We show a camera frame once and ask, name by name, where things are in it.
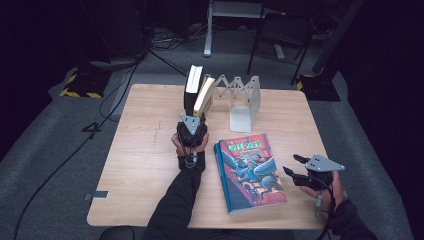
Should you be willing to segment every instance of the dark background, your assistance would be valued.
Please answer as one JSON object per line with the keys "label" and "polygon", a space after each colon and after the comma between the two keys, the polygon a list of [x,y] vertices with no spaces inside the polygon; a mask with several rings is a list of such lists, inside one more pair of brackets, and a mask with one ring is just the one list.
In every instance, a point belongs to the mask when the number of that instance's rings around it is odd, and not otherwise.
{"label": "dark background", "polygon": [[[49,104],[48,89],[61,82],[69,69],[85,60],[119,57],[97,31],[120,53],[136,54],[143,31],[148,34],[144,27],[157,19],[163,25],[172,22],[173,16],[163,15],[169,10],[164,7],[167,1],[162,2],[92,0],[83,1],[84,10],[78,1],[2,1],[0,158]],[[192,1],[173,2],[188,6],[183,9],[189,13],[176,32],[184,35],[185,24],[203,21],[190,10]],[[92,14],[99,30],[85,11]],[[116,11],[126,14],[114,15]],[[349,102],[402,196],[416,238],[423,235],[418,226],[423,214],[419,190],[423,180],[419,151],[424,133],[423,12],[420,1],[365,1],[326,65],[346,80]]]}

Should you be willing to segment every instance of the book cover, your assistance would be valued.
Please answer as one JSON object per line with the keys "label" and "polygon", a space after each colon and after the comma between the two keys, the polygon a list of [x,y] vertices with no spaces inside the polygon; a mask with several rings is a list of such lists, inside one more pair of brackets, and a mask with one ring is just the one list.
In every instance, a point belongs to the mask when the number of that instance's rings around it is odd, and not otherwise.
{"label": "book cover", "polygon": [[202,66],[192,65],[184,88],[184,110],[186,115],[193,116],[193,108],[202,85]]}
{"label": "book cover", "polygon": [[213,103],[214,89],[215,79],[206,76],[206,79],[203,82],[202,87],[200,88],[199,95],[197,96],[196,102],[193,107],[194,115],[200,118],[202,117],[202,113],[204,113],[205,117],[207,118],[207,115]]}
{"label": "book cover", "polygon": [[287,202],[265,133],[220,140],[214,147],[228,213]]}

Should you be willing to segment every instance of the black sleeve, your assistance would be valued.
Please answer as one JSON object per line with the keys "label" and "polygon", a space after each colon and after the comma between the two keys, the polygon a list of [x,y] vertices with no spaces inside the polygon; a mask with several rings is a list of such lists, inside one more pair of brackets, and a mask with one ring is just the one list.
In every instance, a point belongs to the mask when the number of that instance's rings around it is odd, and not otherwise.
{"label": "black sleeve", "polygon": [[184,157],[178,157],[181,172],[159,201],[143,235],[145,239],[183,239],[191,219],[201,174],[205,170],[205,153],[198,153],[193,168],[187,168]]}
{"label": "black sleeve", "polygon": [[362,222],[358,215],[358,209],[350,200],[346,200],[338,206],[334,217],[329,221],[329,228],[334,235],[341,235],[342,240],[377,239]]}

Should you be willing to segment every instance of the robotic claw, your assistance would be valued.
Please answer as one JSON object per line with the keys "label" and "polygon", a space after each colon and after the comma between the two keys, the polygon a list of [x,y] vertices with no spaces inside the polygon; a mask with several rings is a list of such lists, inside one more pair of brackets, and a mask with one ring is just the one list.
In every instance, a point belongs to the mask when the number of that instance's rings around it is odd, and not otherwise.
{"label": "robotic claw", "polygon": [[296,174],[293,170],[286,167],[283,167],[284,172],[293,178],[294,185],[306,186],[315,191],[326,189],[333,182],[331,171],[345,170],[343,165],[318,154],[315,154],[312,158],[305,158],[294,154],[293,158],[305,164],[308,175]]}
{"label": "robotic claw", "polygon": [[180,117],[182,122],[178,122],[177,133],[182,145],[192,148],[202,144],[203,136],[208,131],[204,114],[201,118],[184,114]]}

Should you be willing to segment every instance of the comic book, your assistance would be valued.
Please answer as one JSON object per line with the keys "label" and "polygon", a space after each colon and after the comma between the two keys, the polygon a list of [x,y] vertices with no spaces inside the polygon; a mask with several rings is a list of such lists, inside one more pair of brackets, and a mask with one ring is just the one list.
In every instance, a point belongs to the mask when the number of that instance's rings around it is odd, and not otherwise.
{"label": "comic book", "polygon": [[287,202],[265,133],[220,140],[214,151],[228,213]]}

